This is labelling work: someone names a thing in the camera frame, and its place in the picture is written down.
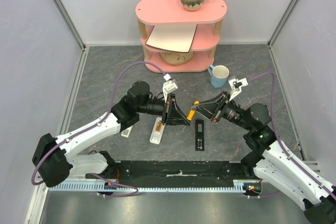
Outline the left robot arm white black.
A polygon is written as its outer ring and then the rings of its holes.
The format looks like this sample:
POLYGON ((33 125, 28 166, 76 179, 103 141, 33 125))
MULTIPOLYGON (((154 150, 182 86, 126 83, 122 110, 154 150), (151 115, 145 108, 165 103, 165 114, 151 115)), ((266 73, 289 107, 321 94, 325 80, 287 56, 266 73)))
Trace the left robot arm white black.
POLYGON ((34 175, 41 183, 55 187, 69 176, 95 173, 111 178, 115 173, 113 160, 106 152, 82 155, 81 151, 98 141, 126 130, 140 120, 140 114, 156 115, 163 125, 185 125, 190 121, 177 105, 175 80, 163 84, 163 98, 154 97, 147 82, 137 81, 121 100, 98 119, 63 135, 43 135, 36 147, 32 162, 34 175))

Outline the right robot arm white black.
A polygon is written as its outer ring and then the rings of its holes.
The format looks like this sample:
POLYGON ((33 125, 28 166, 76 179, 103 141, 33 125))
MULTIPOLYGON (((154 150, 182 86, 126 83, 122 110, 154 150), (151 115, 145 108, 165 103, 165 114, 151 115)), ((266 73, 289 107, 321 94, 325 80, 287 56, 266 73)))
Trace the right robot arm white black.
POLYGON ((213 123, 221 119, 247 130, 243 136, 251 149, 241 160, 240 172, 248 179, 262 179, 294 201, 310 223, 335 223, 335 185, 314 172, 269 127, 266 105, 254 103, 243 109, 227 92, 191 109, 213 123))

